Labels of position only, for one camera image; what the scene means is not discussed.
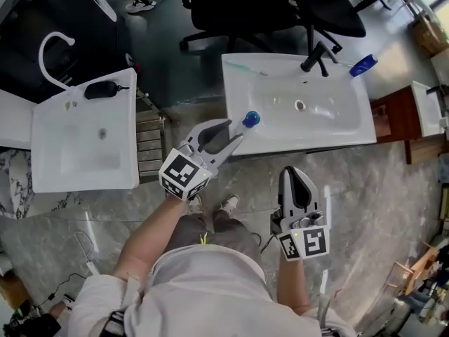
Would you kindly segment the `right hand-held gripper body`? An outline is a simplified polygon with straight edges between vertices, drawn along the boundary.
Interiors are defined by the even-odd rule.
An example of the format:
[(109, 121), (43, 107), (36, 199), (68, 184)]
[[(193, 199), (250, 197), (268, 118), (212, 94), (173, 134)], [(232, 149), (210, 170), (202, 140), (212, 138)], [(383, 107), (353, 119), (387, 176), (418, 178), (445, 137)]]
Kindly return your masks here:
[(306, 260), (330, 253), (330, 227), (322, 211), (301, 217), (281, 217), (281, 210), (270, 215), (271, 233), (278, 239), (287, 261)]

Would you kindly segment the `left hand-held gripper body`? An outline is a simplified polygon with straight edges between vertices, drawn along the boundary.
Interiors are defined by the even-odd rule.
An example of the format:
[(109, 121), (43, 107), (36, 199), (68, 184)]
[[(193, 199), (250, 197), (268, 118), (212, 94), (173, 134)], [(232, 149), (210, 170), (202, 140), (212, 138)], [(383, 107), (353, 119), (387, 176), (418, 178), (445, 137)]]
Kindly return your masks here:
[(202, 157), (192, 143), (183, 140), (179, 148), (170, 151), (159, 169), (161, 187), (182, 201), (193, 199), (218, 174), (213, 160)]

